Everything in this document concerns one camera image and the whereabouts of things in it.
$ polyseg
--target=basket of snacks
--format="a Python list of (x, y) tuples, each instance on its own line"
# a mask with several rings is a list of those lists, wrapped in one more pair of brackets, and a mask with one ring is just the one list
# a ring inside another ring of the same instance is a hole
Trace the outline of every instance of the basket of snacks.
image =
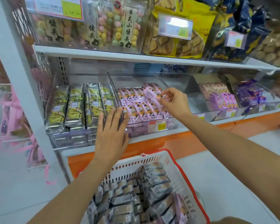
[(206, 224), (196, 193), (167, 149), (118, 161), (81, 223)]

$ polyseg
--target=shopping basket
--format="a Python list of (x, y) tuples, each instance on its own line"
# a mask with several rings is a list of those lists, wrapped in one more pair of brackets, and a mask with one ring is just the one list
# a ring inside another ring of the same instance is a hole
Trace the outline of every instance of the shopping basket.
[(201, 206), (195, 190), (185, 175), (182, 168), (177, 164), (168, 149), (161, 149), (151, 154), (141, 154), (119, 160), (110, 173), (104, 178), (102, 184), (115, 182), (122, 179), (133, 179), (139, 176), (140, 167), (145, 163), (160, 162), (167, 176), (171, 180), (173, 191), (180, 194), (186, 201), (195, 224), (210, 224), (209, 217)]

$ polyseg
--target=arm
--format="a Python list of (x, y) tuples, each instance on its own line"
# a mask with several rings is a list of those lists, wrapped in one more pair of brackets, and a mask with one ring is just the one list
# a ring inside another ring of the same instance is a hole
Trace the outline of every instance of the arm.
[(200, 142), (246, 187), (254, 192), (280, 220), (280, 156), (196, 116), (187, 95), (175, 88), (165, 90), (160, 103), (185, 125)]
[(86, 169), (27, 224), (79, 224), (99, 184), (110, 172), (127, 148), (125, 133), (129, 118), (118, 129), (122, 107), (111, 110), (103, 130), (103, 115), (99, 116), (95, 155)]

